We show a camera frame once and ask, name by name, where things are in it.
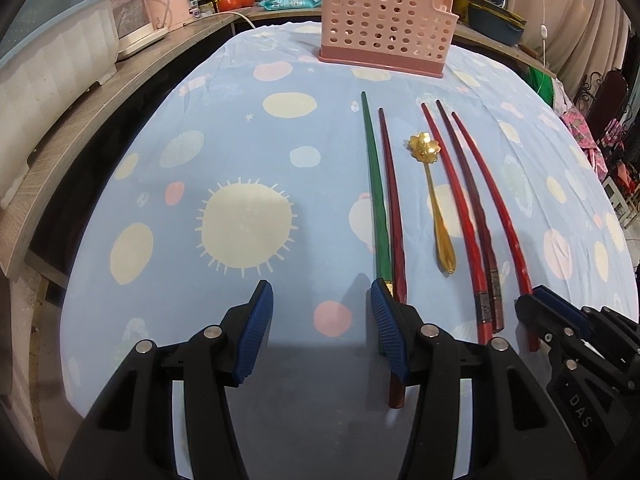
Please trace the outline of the red tomatoes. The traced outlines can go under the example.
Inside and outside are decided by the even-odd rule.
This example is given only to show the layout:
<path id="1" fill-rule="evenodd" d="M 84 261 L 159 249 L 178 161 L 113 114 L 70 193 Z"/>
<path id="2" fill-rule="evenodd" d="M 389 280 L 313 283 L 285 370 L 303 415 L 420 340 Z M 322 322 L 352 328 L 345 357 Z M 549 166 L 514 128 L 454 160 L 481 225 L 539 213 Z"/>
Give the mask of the red tomatoes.
<path id="1" fill-rule="evenodd" d="M 219 12 L 230 12 L 254 6 L 255 0 L 215 0 Z"/>

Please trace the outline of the dark maroon chopstick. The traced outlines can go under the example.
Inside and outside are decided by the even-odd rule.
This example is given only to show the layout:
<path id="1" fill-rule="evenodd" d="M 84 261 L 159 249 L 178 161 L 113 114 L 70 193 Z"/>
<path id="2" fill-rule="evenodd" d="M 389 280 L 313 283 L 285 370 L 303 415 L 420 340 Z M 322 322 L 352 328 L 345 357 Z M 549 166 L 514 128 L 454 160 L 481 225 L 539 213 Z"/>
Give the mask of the dark maroon chopstick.
<path id="1" fill-rule="evenodd" d="M 464 154 L 464 149 L 462 148 L 457 131 L 454 130 L 454 125 L 452 124 L 445 107 L 442 105 L 442 102 L 437 100 L 436 106 L 439 110 L 440 116 L 442 116 L 442 121 L 445 124 L 452 146 L 456 152 L 466 185 L 466 190 L 469 193 L 471 210 L 473 211 L 473 217 L 476 225 L 478 251 L 480 252 L 480 258 L 482 258 L 482 264 L 480 266 L 482 267 L 485 281 L 484 285 L 488 298 L 491 333 L 496 334 L 504 329 L 504 318 L 497 259 L 494 248 L 492 248 L 491 244 L 491 235 L 486 221 L 486 214 L 482 202 L 480 201 L 480 192 L 478 192 L 469 161 Z"/>

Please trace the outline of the pink perforated utensil holder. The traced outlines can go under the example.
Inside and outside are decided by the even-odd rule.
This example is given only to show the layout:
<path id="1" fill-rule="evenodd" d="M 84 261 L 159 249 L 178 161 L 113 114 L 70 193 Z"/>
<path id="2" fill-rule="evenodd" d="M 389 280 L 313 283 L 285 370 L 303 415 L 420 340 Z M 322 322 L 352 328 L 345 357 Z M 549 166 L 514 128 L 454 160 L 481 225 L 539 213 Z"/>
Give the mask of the pink perforated utensil holder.
<path id="1" fill-rule="evenodd" d="M 456 25 L 454 0 L 322 0 L 322 62 L 440 78 Z"/>

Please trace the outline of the gold flower-handled spoon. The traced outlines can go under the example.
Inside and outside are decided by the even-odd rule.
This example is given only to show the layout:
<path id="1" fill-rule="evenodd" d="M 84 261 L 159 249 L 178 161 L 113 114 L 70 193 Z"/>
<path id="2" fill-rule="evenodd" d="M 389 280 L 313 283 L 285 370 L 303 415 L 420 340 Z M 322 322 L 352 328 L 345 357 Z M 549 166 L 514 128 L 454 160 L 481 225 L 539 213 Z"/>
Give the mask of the gold flower-handled spoon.
<path id="1" fill-rule="evenodd" d="M 447 231 L 444 218 L 442 218 L 442 211 L 439 207 L 434 180 L 431 173 L 431 166 L 437 162 L 440 146 L 428 133 L 419 132 L 409 139 L 408 147 L 411 155 L 424 167 L 427 188 L 430 193 L 430 201 L 432 205 L 436 254 L 440 268 L 446 274 L 454 274 L 454 271 L 457 270 L 457 258 L 454 253 L 454 248 L 452 247 L 451 238 Z"/>

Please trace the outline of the blue patterned tablecloth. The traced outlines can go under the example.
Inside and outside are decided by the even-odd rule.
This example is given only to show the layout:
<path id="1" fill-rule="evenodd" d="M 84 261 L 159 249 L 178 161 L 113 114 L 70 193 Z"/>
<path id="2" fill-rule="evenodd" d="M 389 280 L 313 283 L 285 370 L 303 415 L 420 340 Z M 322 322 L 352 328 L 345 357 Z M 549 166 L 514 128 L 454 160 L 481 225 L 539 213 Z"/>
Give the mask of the blue patterned tablecloth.
<path id="1" fill-rule="evenodd" d="M 530 278 L 576 306 L 638 313 L 625 235 L 553 110 L 503 64 L 451 48 L 444 76 L 326 64 L 314 23 L 229 40 L 169 93 L 108 179 L 66 292 L 62 364 L 85 413 L 139 340 L 182 341 L 270 281 L 267 349 L 243 410 L 351 420 L 382 410 L 388 377 L 367 315 L 373 214 L 360 92 L 387 122 L 408 299 L 460 339 L 476 335 L 470 270 L 435 258 L 425 171 L 410 155 L 442 102 L 483 155 Z"/>

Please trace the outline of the bright red chopstick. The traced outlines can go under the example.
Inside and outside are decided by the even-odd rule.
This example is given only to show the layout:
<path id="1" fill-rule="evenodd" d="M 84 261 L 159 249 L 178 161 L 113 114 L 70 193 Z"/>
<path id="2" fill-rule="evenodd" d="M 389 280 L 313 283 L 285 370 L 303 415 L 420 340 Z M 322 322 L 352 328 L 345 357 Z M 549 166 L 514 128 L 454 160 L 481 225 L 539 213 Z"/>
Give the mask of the bright red chopstick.
<path id="1" fill-rule="evenodd" d="M 515 266 L 516 277 L 518 278 L 518 288 L 520 289 L 520 294 L 522 296 L 530 294 L 533 291 L 532 280 L 530 279 L 526 259 L 520 244 L 520 239 L 518 238 L 518 233 L 515 231 L 508 208 L 506 208 L 506 204 L 502 199 L 495 179 L 492 176 L 486 162 L 484 161 L 482 154 L 480 154 L 480 150 L 477 148 L 475 141 L 471 138 L 468 129 L 465 127 L 465 124 L 462 122 L 461 118 L 456 112 L 452 112 L 451 116 L 452 118 L 454 118 L 454 121 L 458 125 L 462 136 L 464 136 L 466 143 L 469 145 L 469 148 L 471 149 L 476 160 L 477 166 L 478 168 L 480 168 L 480 172 L 485 179 L 489 193 L 494 200 L 494 204 L 497 209 L 503 231 L 506 233 L 506 240 L 509 244 L 512 260 Z"/>
<path id="2" fill-rule="evenodd" d="M 442 159 L 442 164 L 446 171 L 452 196 L 454 196 L 454 203 L 456 204 L 458 218 L 462 229 L 466 256 L 468 257 L 471 274 L 472 289 L 474 292 L 477 339 L 480 344 L 487 344 L 492 338 L 492 316 L 489 307 L 488 285 L 483 269 L 482 257 L 480 256 L 480 248 L 478 248 L 470 217 L 469 207 L 464 198 L 460 180 L 456 170 L 454 169 L 454 163 L 447 151 L 444 140 L 442 140 L 439 128 L 436 126 L 436 122 L 425 103 L 421 104 L 421 110 L 424 114 L 427 125 L 430 127 L 431 134 L 439 144 L 440 158 Z"/>

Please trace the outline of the bright red chopstick right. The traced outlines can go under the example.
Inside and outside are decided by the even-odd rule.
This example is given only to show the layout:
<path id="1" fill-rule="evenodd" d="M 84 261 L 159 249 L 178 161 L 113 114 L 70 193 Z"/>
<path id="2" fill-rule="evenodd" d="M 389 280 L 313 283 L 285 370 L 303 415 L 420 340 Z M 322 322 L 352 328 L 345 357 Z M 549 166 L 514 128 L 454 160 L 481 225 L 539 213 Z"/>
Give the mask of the bright red chopstick right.
<path id="1" fill-rule="evenodd" d="M 469 145 L 469 148 L 471 149 L 476 160 L 477 166 L 478 168 L 480 168 L 480 172 L 485 179 L 489 193 L 494 200 L 494 204 L 497 209 L 503 231 L 506 233 L 506 240 L 509 244 L 512 260 L 515 266 L 516 277 L 518 278 L 518 288 L 520 289 L 520 294 L 522 296 L 530 294 L 533 291 L 532 280 L 530 279 L 526 259 L 520 244 L 520 239 L 518 238 L 518 233 L 515 231 L 508 208 L 506 208 L 506 204 L 502 199 L 495 179 L 492 176 L 486 162 L 484 161 L 482 154 L 480 154 L 480 150 L 477 148 L 475 141 L 471 138 L 468 129 L 465 127 L 465 124 L 462 122 L 461 118 L 456 112 L 452 112 L 451 116 L 452 118 L 454 118 L 454 121 L 458 125 L 462 136 L 464 136 L 466 143 Z"/>

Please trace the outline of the pink white small appliance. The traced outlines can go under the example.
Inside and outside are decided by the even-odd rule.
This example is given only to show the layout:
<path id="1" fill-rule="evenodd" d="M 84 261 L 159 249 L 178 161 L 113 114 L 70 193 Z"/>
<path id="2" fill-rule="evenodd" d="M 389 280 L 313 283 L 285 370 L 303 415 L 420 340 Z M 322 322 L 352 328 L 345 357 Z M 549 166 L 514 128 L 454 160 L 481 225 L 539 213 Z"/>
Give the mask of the pink white small appliance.
<path id="1" fill-rule="evenodd" d="M 112 0 L 119 61 L 200 17 L 198 0 Z"/>

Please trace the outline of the blue wet wipes pack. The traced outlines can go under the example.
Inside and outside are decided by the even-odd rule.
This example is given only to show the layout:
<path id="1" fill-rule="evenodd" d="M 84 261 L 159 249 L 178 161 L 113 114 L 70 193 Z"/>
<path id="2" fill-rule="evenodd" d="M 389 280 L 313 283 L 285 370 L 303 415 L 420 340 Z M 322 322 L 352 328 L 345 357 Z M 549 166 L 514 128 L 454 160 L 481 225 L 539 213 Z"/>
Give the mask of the blue wet wipes pack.
<path id="1" fill-rule="evenodd" d="M 258 6 L 266 11 L 307 10 L 321 6 L 322 0 L 262 0 Z"/>

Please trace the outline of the dark teal bowl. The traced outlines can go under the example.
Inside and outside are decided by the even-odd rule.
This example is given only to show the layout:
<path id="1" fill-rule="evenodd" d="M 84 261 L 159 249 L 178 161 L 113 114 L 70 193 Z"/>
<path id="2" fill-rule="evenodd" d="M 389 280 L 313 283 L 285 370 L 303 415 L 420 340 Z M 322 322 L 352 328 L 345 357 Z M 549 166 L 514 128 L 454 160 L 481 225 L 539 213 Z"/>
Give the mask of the dark teal bowl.
<path id="1" fill-rule="evenodd" d="M 508 47 L 516 47 L 524 34 L 526 21 L 489 0 L 469 0 L 469 25 L 480 34 Z"/>

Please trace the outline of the beige curtain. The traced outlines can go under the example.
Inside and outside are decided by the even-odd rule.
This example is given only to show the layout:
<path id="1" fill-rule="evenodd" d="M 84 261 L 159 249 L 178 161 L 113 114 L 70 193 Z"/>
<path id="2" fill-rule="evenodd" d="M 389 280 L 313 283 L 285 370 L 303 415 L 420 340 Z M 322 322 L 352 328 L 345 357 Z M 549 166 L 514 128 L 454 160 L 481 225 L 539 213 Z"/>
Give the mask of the beige curtain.
<path id="1" fill-rule="evenodd" d="M 522 44 L 546 57 L 566 93 L 582 78 L 623 65 L 630 21 L 617 0 L 506 0 L 526 21 Z"/>

